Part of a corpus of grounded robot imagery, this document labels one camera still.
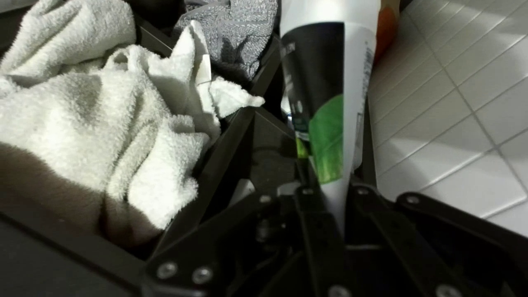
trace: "folded towel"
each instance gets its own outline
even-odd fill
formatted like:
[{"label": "folded towel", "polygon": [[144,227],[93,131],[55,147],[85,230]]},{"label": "folded towel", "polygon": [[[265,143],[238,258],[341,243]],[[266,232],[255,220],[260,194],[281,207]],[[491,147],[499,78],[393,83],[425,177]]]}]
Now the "folded towel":
[{"label": "folded towel", "polygon": [[192,20],[200,22],[214,62],[232,77],[253,80],[275,32],[278,11],[278,0],[205,0],[181,17],[177,32]]},{"label": "folded towel", "polygon": [[197,199],[219,119],[265,103],[215,78],[195,22],[167,60],[115,50],[134,40],[121,0],[42,0],[24,24],[0,68],[0,189],[123,246]]}]

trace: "bottle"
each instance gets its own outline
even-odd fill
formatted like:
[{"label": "bottle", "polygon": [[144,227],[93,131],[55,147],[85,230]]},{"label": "bottle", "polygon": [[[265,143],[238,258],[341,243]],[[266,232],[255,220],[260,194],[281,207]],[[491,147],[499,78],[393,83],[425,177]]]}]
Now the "bottle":
[{"label": "bottle", "polygon": [[298,156],[314,161],[326,205],[346,232],[351,176],[362,164],[364,113],[380,0],[285,0],[281,57]]}]

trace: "white towel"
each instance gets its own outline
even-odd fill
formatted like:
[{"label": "white towel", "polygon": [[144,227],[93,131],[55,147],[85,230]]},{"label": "white towel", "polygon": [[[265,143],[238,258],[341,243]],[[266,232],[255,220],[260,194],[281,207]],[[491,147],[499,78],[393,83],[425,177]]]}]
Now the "white towel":
[{"label": "white towel", "polygon": [[0,67],[0,189],[123,246],[197,199],[219,118],[265,103],[214,77],[199,24],[167,60],[115,50],[133,24],[121,0],[42,0]]}]

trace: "gray cloth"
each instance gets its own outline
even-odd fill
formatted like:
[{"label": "gray cloth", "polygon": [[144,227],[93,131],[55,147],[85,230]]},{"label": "gray cloth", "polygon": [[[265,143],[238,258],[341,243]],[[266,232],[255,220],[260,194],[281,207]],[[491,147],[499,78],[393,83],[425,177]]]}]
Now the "gray cloth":
[{"label": "gray cloth", "polygon": [[232,77],[253,80],[276,25],[278,0],[187,0],[187,6],[177,32],[200,22],[214,62]]}]

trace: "fabric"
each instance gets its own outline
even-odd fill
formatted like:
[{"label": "fabric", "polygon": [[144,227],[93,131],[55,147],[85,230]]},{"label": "fabric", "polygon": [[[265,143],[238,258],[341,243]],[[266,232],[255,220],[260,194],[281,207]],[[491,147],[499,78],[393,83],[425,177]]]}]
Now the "fabric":
[{"label": "fabric", "polygon": [[0,189],[123,246],[197,199],[220,118],[265,105],[214,77],[200,24],[166,60],[134,40],[121,0],[42,0],[0,63]]},{"label": "fabric", "polygon": [[278,0],[189,0],[187,4],[192,11],[181,17],[177,32],[192,20],[200,22],[214,62],[233,77],[253,80],[278,22]]}]

